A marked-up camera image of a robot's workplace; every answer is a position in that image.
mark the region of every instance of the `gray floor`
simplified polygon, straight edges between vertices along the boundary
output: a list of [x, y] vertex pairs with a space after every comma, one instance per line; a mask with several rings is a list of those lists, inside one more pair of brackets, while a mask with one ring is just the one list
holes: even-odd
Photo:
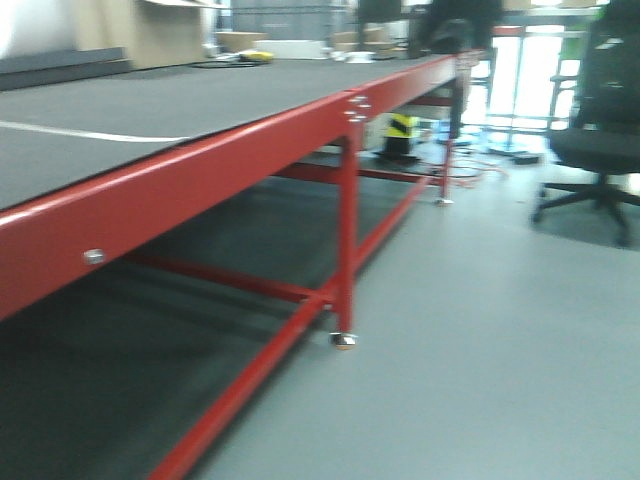
[[[533, 228], [539, 182], [582, 175], [500, 166], [424, 194], [360, 276], [358, 348], [321, 319], [192, 480], [640, 478], [640, 237], [589, 207]], [[334, 188], [268, 180], [147, 248], [317, 284]], [[362, 190], [364, 223], [398, 193]], [[289, 311], [116, 262], [3, 322], [0, 478], [144, 478]]]
[[504, 165], [425, 195], [360, 278], [359, 347], [310, 335], [193, 479], [640, 478], [640, 256], [598, 215], [532, 229], [572, 173]]

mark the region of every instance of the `white box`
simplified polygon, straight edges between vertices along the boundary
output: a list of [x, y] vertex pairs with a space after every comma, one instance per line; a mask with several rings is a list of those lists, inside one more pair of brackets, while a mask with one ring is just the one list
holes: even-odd
[[258, 40], [257, 50], [271, 52], [274, 58], [324, 60], [327, 44], [316, 40]]

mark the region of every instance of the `office chair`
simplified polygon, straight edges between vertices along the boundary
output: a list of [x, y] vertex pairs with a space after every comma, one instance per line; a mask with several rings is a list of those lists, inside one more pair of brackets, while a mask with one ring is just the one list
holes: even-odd
[[[635, 8], [638, 0], [631, 4]], [[619, 5], [615, 0], [610, 4]], [[549, 208], [593, 200], [618, 224], [616, 243], [628, 246], [630, 229], [620, 203], [640, 206], [640, 197], [610, 184], [609, 177], [640, 172], [640, 12], [637, 8], [638, 16], [616, 8], [613, 12], [620, 15], [605, 13], [589, 29], [569, 128], [548, 134], [559, 164], [594, 172], [596, 181], [545, 183], [532, 221], [542, 221], [543, 211]], [[545, 201], [546, 189], [571, 193]]]

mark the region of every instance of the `cardboard box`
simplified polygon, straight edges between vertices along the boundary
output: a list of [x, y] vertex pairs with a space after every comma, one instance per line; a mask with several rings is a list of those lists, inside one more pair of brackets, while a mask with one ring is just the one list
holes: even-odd
[[562, 0], [558, 6], [560, 8], [588, 8], [595, 7], [597, 4], [597, 0]]
[[[389, 43], [389, 36], [384, 28], [367, 28], [364, 31], [364, 40], [366, 43]], [[331, 35], [331, 44], [337, 48], [338, 44], [350, 44], [358, 42], [358, 34], [356, 32], [339, 32]]]
[[503, 0], [503, 6], [505, 10], [529, 10], [533, 8], [531, 0]]
[[258, 32], [218, 32], [218, 43], [230, 52], [240, 52], [254, 48], [254, 43], [267, 39], [266, 33]]
[[204, 0], [73, 0], [79, 50], [123, 47], [134, 68], [205, 60]]

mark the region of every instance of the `black chair backrest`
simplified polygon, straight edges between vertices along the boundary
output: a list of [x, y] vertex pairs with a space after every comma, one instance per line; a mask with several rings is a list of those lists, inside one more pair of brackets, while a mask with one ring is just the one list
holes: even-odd
[[640, 125], [640, 28], [635, 19], [605, 17], [592, 24], [576, 93], [580, 123]]
[[446, 22], [466, 20], [473, 28], [471, 46], [486, 49], [491, 46], [493, 27], [502, 15], [502, 0], [433, 0], [420, 35], [428, 46]]
[[358, 20], [364, 23], [384, 23], [400, 20], [402, 0], [360, 0]]

